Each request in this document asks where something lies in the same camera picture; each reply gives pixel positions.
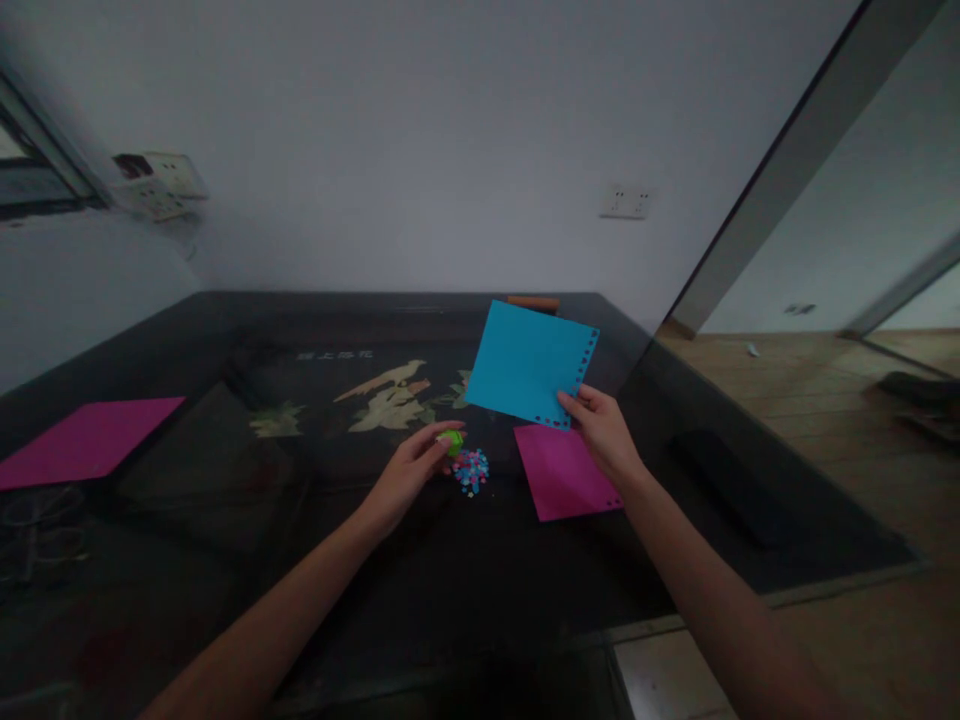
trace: colored paper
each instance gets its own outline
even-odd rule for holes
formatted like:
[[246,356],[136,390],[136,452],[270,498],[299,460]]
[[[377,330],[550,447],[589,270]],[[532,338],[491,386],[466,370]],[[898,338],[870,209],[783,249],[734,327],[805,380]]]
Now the colored paper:
[[464,399],[569,430],[557,391],[577,394],[599,335],[586,325],[494,300]]
[[84,405],[0,463],[0,490],[109,475],[183,401]]
[[623,507],[580,433],[542,425],[514,428],[513,433],[540,522]]

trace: wall socket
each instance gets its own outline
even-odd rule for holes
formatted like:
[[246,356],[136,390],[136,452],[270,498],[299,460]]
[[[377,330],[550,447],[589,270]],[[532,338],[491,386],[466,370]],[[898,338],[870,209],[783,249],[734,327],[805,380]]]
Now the wall socket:
[[600,217],[646,220],[653,193],[636,185],[612,183],[603,196]]
[[143,153],[156,177],[173,191],[174,195],[186,198],[205,198],[207,190],[197,171],[186,155],[173,153]]
[[128,180],[111,188],[121,207],[154,222],[186,215],[189,209],[156,175]]

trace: window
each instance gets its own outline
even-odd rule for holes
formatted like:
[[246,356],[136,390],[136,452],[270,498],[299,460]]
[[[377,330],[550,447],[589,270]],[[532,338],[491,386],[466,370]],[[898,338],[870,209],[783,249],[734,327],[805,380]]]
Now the window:
[[0,75],[0,220],[85,207],[105,204]]

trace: pink paper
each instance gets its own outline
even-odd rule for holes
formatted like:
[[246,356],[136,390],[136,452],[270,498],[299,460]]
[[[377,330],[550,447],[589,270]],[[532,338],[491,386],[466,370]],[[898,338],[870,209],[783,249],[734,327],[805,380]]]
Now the pink paper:
[[579,433],[543,425],[525,425],[513,433],[540,522],[623,507]]
[[0,490],[109,475],[183,400],[84,405],[0,463]]

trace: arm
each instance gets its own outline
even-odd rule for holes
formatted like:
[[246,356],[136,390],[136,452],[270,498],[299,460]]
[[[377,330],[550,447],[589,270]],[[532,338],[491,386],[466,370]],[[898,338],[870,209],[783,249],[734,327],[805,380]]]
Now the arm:
[[400,522],[463,427],[436,423],[403,442],[363,504],[204,650],[140,716],[260,717],[357,570]]
[[848,717],[839,696],[770,609],[644,467],[616,400],[586,385],[578,400],[565,393],[559,398],[623,496],[630,524],[737,715]]

